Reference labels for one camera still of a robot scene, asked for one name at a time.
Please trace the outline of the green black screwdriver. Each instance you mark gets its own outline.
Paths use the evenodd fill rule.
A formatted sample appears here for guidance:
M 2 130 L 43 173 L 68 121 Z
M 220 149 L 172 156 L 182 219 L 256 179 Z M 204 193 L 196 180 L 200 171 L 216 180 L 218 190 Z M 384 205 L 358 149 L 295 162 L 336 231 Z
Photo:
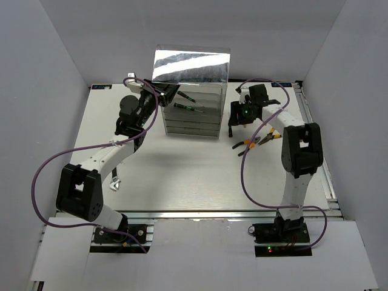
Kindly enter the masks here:
M 187 106 L 187 105 L 183 105 L 183 104 L 178 104 L 176 102 L 173 104 L 173 106 L 176 107 L 177 109 L 183 109 L 183 110 L 187 110 L 187 111 L 191 111 L 191 112 L 203 113 L 202 110 L 198 110 L 198 109 L 195 109 L 191 106 Z
M 232 119 L 231 113 L 229 112 L 229 120 L 228 120 L 228 137 L 229 138 L 233 137 L 232 127 L 233 127 L 233 119 Z
M 195 99 L 193 99 L 192 97 L 190 97 L 189 95 L 185 94 L 185 93 L 182 92 L 182 91 L 177 91 L 177 94 L 178 94 L 179 96 L 181 96 L 181 97 L 183 97 L 183 98 L 189 100 L 189 101 L 192 102 L 192 103 L 195 103 L 195 104 L 197 104 L 197 105 L 199 105 L 199 106 L 201 106 L 201 107 L 204 107 L 204 106 L 203 106 L 202 104 L 200 104 L 198 101 L 196 101 Z

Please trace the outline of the clear plastic drawer cabinet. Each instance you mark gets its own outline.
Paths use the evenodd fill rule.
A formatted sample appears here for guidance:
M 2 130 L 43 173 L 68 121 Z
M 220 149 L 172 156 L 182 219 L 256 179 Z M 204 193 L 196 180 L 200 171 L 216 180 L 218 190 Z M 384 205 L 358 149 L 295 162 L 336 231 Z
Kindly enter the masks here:
M 164 127 L 167 134 L 196 135 L 217 138 L 224 113 L 227 83 L 177 84 L 179 90 L 189 95 L 204 107 L 175 95 L 173 101 L 162 109 Z M 191 106 L 203 113 L 177 109 L 174 103 Z

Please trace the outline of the clear hinged cabinet lid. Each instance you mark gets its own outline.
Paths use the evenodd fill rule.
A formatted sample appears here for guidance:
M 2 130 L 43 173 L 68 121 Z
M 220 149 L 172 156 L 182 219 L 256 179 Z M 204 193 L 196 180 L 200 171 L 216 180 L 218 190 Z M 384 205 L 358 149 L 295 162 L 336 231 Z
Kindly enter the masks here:
M 188 45 L 158 45 L 152 81 L 167 84 L 225 84 L 229 78 L 230 49 Z

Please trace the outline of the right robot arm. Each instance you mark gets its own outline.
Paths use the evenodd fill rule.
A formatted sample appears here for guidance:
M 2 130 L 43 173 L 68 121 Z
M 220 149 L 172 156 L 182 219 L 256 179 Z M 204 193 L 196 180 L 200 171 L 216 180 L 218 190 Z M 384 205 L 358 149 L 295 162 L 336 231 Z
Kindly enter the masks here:
M 280 206 L 276 208 L 274 236 L 289 241 L 303 225 L 304 200 L 312 176 L 323 164 L 321 131 L 318 124 L 305 123 L 285 110 L 275 99 L 270 99 L 264 84 L 242 89 L 239 100 L 230 103 L 228 135 L 232 128 L 260 119 L 270 124 L 282 137 L 281 162 L 286 171 L 286 183 Z

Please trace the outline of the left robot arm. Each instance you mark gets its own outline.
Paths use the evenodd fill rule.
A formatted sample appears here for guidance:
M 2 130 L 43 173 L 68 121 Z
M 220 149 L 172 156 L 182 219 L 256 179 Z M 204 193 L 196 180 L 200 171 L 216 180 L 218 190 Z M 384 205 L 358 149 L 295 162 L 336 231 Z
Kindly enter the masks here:
M 132 94 L 119 103 L 115 134 L 88 160 L 67 164 L 61 172 L 56 208 L 107 229 L 112 240 L 128 235 L 127 217 L 104 204 L 102 184 L 106 177 L 143 144 L 148 119 L 155 120 L 159 107 L 169 105 L 179 90 L 177 84 L 152 83 L 134 76 L 123 80 Z

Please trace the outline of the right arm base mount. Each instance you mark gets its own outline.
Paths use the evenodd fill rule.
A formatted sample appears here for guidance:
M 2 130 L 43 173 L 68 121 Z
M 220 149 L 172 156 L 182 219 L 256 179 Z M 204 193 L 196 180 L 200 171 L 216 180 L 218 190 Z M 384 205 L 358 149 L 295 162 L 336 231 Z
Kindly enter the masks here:
M 254 237 L 256 258 L 312 256 L 306 223 L 300 230 L 280 234 L 273 223 L 252 224 L 249 235 Z

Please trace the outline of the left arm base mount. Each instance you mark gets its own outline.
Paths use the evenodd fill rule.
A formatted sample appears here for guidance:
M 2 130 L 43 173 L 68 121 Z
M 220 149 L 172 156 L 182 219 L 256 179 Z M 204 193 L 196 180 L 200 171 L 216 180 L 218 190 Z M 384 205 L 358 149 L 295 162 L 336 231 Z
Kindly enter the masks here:
M 138 242 L 127 235 L 118 235 L 100 227 L 96 228 L 92 236 L 90 253 L 145 254 L 149 251 L 153 238 L 153 225 L 129 224 L 127 232 Z

